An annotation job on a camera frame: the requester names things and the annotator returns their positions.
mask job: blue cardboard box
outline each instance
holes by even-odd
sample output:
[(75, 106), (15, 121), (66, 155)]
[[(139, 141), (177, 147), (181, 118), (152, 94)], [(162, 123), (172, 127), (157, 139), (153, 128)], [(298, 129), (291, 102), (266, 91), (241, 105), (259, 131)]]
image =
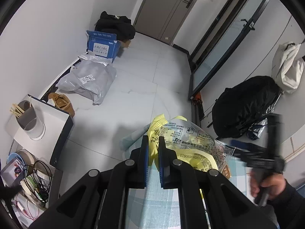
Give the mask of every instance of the blue cardboard box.
[(120, 42), (116, 40), (116, 34), (89, 30), (87, 30), (87, 34), (89, 35), (88, 50), (96, 56), (112, 59), (113, 62), (120, 48)]

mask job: white label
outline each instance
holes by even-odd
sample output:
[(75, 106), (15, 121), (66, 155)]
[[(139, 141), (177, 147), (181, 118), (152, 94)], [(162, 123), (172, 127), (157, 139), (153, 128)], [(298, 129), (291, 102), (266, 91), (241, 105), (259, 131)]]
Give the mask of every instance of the white label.
[(79, 78), (79, 80), (82, 82), (82, 84), (85, 84), (87, 82), (94, 81), (95, 78), (90, 74), (89, 76)]
[(95, 55), (107, 57), (108, 50), (109, 50), (108, 45), (99, 44), (99, 43), (94, 43), (94, 45), (93, 45), (93, 52)]

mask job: black sleeve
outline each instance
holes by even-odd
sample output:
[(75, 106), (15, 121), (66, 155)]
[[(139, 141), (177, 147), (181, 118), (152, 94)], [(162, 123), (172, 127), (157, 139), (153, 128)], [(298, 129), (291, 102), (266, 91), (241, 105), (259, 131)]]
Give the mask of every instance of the black sleeve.
[(272, 205), (281, 229), (301, 228), (305, 225), (305, 198), (286, 181), (284, 191), (273, 201)]

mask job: person's arm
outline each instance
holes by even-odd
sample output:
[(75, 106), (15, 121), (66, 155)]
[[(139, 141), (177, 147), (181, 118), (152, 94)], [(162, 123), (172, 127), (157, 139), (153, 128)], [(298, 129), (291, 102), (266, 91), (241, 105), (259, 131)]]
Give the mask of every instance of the person's arm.
[[(256, 197), (259, 186), (251, 173), (251, 195)], [(274, 174), (266, 178), (262, 187), (270, 187), (268, 204), (274, 208), (281, 229), (300, 228), (305, 224), (305, 198), (284, 179), (283, 175)]]

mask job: chopsticks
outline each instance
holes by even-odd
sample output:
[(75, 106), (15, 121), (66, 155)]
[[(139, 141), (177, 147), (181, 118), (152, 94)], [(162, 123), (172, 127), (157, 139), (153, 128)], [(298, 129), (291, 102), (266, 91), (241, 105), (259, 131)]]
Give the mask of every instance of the chopsticks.
[(19, 118), (24, 113), (24, 110), (17, 104), (13, 103), (10, 112)]

